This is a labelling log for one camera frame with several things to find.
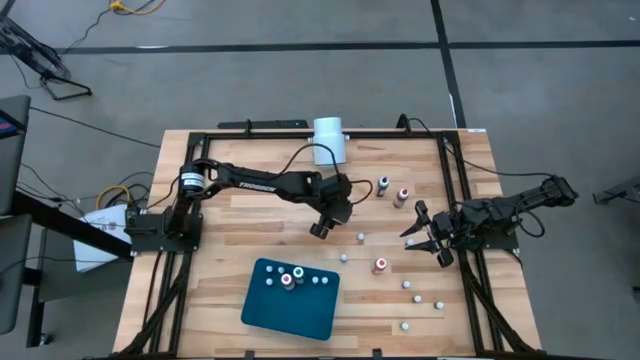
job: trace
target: white cylinder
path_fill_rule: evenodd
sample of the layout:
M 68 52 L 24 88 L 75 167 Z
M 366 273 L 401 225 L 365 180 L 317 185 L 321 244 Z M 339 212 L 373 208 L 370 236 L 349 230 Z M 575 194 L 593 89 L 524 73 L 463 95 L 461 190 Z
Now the white cylinder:
M 341 118 L 328 117 L 313 120 L 313 134 L 313 143 L 322 144 L 331 149 L 337 164 L 347 162 Z M 319 146 L 313 147 L 313 161 L 316 165 L 333 165 L 331 153 Z

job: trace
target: wooden table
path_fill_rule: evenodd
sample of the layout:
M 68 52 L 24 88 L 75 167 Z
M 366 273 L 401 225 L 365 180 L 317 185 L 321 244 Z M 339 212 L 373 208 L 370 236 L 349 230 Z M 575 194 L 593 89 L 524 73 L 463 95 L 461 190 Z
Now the wooden table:
M 169 192 L 171 181 L 184 161 L 189 131 L 167 131 L 160 150 L 150 202 Z M 489 139 L 484 132 L 460 130 L 466 160 L 495 168 Z M 214 140 L 210 157 L 237 166 L 278 172 L 303 140 Z M 291 170 L 316 169 L 312 152 L 303 151 Z M 447 210 L 446 192 L 434 140 L 362 139 L 347 143 L 348 163 L 340 170 L 351 180 L 382 175 L 391 185 L 383 198 L 372 195 L 354 207 L 348 224 L 336 226 L 326 240 L 309 234 L 318 214 L 270 194 L 229 189 L 202 202 L 204 233 L 194 255 L 187 295 L 179 356 L 371 356 L 381 348 L 385 356 L 473 355 L 471 331 L 457 262 L 442 269 L 426 252 L 405 251 L 398 235 L 415 221 L 413 204 L 424 199 L 431 215 Z M 461 199 L 455 162 L 450 156 L 456 193 Z M 323 169 L 323 175 L 333 170 Z M 496 175 L 467 167 L 473 197 L 501 195 Z M 410 191 L 402 209 L 391 203 L 399 188 Z M 368 190 L 354 185 L 352 200 Z M 168 206 L 173 198 L 163 204 Z M 357 234 L 364 232 L 360 245 Z M 424 241 L 424 233 L 415 234 Z M 340 262 L 347 254 L 349 261 Z M 512 327 L 535 348 L 540 342 L 518 263 L 504 251 L 485 252 L 496 305 Z M 244 325 L 240 313 L 255 261 L 271 258 L 336 271 L 341 288 L 336 305 L 332 337 L 322 342 Z M 379 276 L 371 274 L 374 259 L 386 258 L 390 267 Z M 114 350 L 125 347 L 140 330 L 155 254 L 135 260 L 122 310 Z M 177 261 L 174 274 L 180 261 Z M 161 277 L 159 267 L 157 279 Z M 404 280 L 411 288 L 404 290 Z M 159 280 L 153 300 L 157 298 Z M 423 302 L 412 303 L 414 295 Z M 445 303 L 436 310 L 435 301 Z M 486 314 L 478 303 L 485 347 L 491 348 Z M 160 349 L 167 349 L 171 311 L 165 317 Z M 410 325 L 400 329 L 400 322 Z

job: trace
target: gray floor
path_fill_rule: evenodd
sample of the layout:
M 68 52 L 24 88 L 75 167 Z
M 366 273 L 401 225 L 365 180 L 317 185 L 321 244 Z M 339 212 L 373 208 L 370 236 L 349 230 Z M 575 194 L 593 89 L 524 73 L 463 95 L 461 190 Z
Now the gray floor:
M 65 47 L 104 7 L 63 3 L 21 0 L 11 17 L 41 41 Z M 633 0 L 447 0 L 442 8 L 451 41 L 640 39 L 640 5 Z M 168 1 L 150 16 L 103 16 L 82 46 L 435 41 L 430 14 L 429 2 L 418 0 Z M 595 206 L 590 194 L 638 174 L 640 48 L 452 55 L 468 125 L 488 129 L 498 168 L 554 172 L 582 195 L 570 209 L 538 212 L 544 238 L 520 237 L 544 348 L 637 358 L 640 306 L 630 286 L 640 274 L 640 209 L 627 202 Z M 386 127 L 406 112 L 433 127 L 453 126 L 437 50 L 68 55 L 65 63 L 74 79 L 92 86 L 93 98 L 56 103 L 42 90 L 26 90 L 6 56 L 0 97 L 28 94 L 36 107 L 155 143 L 165 129 L 246 118 L 338 114 L 347 126 Z M 133 171 L 153 171 L 156 159 L 151 148 L 31 114 L 24 162 L 70 197 L 96 193 Z M 37 184 L 27 172 L 21 179 Z M 502 179 L 507 194 L 537 181 Z M 124 294 L 123 284 L 50 303 L 45 328 L 56 342 L 28 350 L 25 301 L 16 330 L 0 337 L 0 357 L 107 354 Z

